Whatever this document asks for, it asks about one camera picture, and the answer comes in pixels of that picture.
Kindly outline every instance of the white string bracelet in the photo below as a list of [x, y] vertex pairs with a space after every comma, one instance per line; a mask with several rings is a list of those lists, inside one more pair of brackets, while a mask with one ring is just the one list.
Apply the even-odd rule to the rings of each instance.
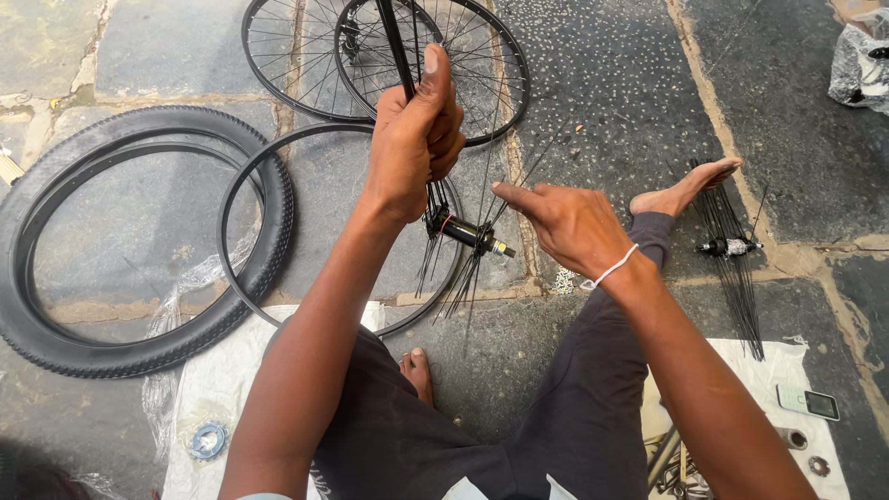
[[629, 256], [633, 253], [633, 250], [636, 250], [637, 248], [639, 248], [638, 243], [631, 246], [629, 248], [629, 250], [627, 250], [627, 254], [624, 255], [623, 258], [618, 263], [614, 264], [609, 270], [603, 272], [602, 276], [600, 276], [599, 279], [597, 279], [596, 281], [593, 281], [592, 279], [588, 279], [588, 280], [584, 281], [583, 283], [581, 283], [581, 290], [586, 290], [588, 292], [595, 290], [596, 287], [599, 286], [599, 283], [602, 283], [603, 279], [607, 278], [609, 274], [614, 272], [614, 270], [616, 270], [617, 268], [622, 266], [624, 263], [626, 263], [627, 260], [629, 259]]

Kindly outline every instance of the forearm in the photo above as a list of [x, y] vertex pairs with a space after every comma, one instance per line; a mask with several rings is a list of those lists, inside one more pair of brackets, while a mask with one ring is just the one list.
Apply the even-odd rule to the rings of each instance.
[[[401, 224], [361, 198], [299, 309], [257, 373], [232, 443], [220, 497], [250, 484], [295, 498], [339, 404], [356, 332]], [[252, 476], [248, 481], [242, 476]]]
[[670, 417], [720, 498], [815, 494], [763, 411], [640, 253], [603, 283], [633, 326]]

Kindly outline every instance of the white tarp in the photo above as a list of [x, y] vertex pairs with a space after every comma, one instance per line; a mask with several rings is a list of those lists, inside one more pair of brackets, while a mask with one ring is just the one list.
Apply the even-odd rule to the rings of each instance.
[[[708, 339], [710, 345], [722, 356], [732, 371], [750, 391], [753, 399], [765, 412], [772, 425], [799, 429], [809, 440], [809, 446], [802, 451], [790, 450], [805, 477], [812, 483], [815, 493], [825, 500], [849, 500], [843, 471], [830, 437], [828, 423], [824, 419], [786, 410], [778, 405], [775, 384], [783, 383], [810, 390], [809, 379], [803, 369], [805, 345], [790, 345], [780, 342], [763, 342], [765, 361], [755, 361], [749, 350], [744, 356], [743, 344], [737, 340]], [[843, 409], [839, 409], [843, 418]], [[651, 374], [645, 380], [645, 399], [642, 404], [642, 435], [648, 439], [669, 430], [671, 421], [667, 410], [661, 406], [661, 393]], [[826, 478], [809, 470], [809, 457], [820, 456], [828, 461], [830, 475]], [[673, 496], [658, 495], [652, 492], [649, 498], [673, 499]]]
[[[283, 321], [297, 307], [276, 305], [263, 310]], [[379, 302], [369, 302], [361, 324], [371, 331], [379, 330], [385, 322], [383, 314]], [[223, 423], [229, 434], [234, 433], [268, 339], [275, 331], [275, 327], [252, 314], [231, 335], [185, 364], [173, 407], [173, 443], [164, 481], [164, 500], [216, 499], [228, 450], [223, 450], [215, 460], [200, 462], [188, 452], [188, 444], [197, 428], [207, 422]], [[321, 499], [311, 480], [308, 499]]]

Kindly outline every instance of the leg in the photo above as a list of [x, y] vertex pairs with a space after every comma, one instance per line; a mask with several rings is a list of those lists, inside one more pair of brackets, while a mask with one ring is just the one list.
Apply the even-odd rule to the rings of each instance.
[[479, 445], [420, 400], [382, 341], [363, 327], [312, 475], [331, 499], [439, 500], [463, 477], [492, 500], [513, 488], [503, 447]]
[[[734, 161], [702, 165], [670, 190], [630, 203], [629, 237], [658, 268], [675, 217], [698, 191], [733, 172]], [[645, 498], [639, 408], [648, 369], [620, 308], [602, 289], [590, 294], [559, 345], [507, 450], [518, 492], [545, 498], [550, 474], [578, 498]]]

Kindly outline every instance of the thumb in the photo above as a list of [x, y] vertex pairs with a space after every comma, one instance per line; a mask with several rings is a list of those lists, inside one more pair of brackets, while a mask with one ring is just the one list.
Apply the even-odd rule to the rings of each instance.
[[525, 188], [518, 188], [506, 182], [495, 182], [491, 186], [491, 191], [525, 216], [539, 220], [546, 211], [546, 200]]
[[451, 96], [451, 63], [439, 44], [426, 45], [423, 53], [423, 78], [417, 93], [404, 108], [406, 123], [423, 127], [425, 136]]

